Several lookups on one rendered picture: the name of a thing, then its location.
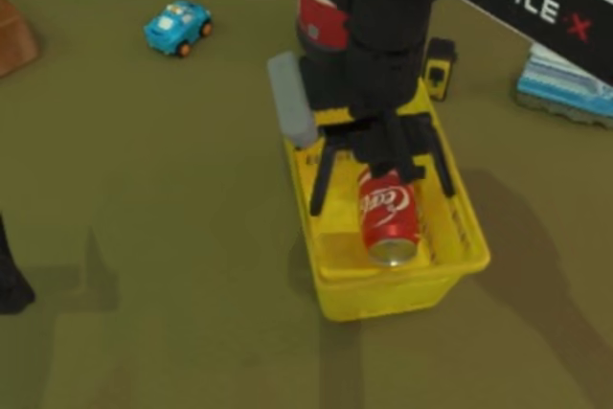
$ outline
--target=yellow bin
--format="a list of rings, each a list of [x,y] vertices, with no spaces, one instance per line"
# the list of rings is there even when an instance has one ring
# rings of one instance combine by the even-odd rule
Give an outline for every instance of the yellow bin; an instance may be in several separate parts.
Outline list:
[[[400,268],[372,264],[360,237],[357,176],[365,168],[348,153],[338,153],[323,212],[312,217],[308,202],[323,140],[305,150],[285,142],[298,198],[313,280],[324,315],[351,321],[437,304],[464,275],[483,270],[489,250],[457,166],[423,83],[415,100],[398,113],[430,112],[439,131],[456,195],[444,196],[429,155],[416,158],[426,177],[416,183],[421,213],[417,257]],[[316,114],[318,125],[349,121],[347,110]]]

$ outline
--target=orange wheel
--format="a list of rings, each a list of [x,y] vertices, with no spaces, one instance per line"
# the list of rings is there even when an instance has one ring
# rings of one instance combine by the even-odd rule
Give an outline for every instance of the orange wheel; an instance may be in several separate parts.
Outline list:
[[[176,53],[180,57],[186,57],[190,53],[191,50],[192,50],[192,47],[190,46],[190,44],[188,42],[183,42],[176,49]]]
[[[209,35],[211,35],[212,31],[213,23],[211,21],[207,21],[202,25],[202,28],[200,28],[200,35],[202,35],[203,37],[208,37]]]

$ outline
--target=can logo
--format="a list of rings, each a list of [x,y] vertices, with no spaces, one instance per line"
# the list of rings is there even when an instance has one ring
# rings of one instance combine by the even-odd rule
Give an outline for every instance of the can logo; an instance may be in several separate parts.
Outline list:
[[[368,193],[360,201],[360,222],[364,222],[366,215],[373,210],[385,208],[388,214],[373,227],[385,225],[396,215],[411,204],[408,191],[401,186],[390,186],[383,189],[376,189]]]

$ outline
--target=black object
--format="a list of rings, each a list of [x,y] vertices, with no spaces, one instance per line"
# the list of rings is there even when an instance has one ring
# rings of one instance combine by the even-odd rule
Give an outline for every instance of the black object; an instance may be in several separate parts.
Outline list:
[[[425,176],[425,169],[416,166],[413,157],[430,154],[443,193],[455,195],[449,168],[444,158],[439,134],[427,112],[416,115],[386,114],[339,125],[323,125],[324,149],[311,193],[309,212],[321,214],[334,157],[340,150],[350,150],[355,159],[371,166],[374,175],[396,169],[402,183],[408,184]]]
[[[12,258],[0,216],[0,314],[21,313],[34,300],[34,290]]]
[[[606,0],[467,1],[613,85],[613,5]]]

